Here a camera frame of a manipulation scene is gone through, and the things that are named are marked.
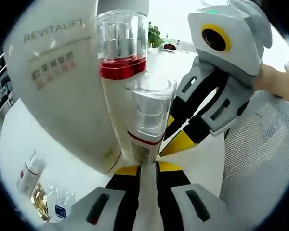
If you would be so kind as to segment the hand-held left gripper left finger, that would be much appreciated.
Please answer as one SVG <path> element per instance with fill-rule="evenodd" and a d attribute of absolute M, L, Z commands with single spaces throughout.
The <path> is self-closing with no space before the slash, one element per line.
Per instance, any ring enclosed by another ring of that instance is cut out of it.
<path fill-rule="evenodd" d="M 105 187 L 97 187 L 71 207 L 70 215 L 58 223 L 44 225 L 46 231 L 131 231 L 139 206 L 141 167 L 117 169 Z"/>

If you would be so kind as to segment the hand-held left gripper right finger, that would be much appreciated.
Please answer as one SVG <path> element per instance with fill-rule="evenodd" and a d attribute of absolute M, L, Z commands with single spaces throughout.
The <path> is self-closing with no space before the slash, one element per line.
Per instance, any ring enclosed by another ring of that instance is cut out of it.
<path fill-rule="evenodd" d="M 225 202 L 192 184 L 176 164 L 156 161 L 158 206 L 165 231 L 234 231 Z"/>

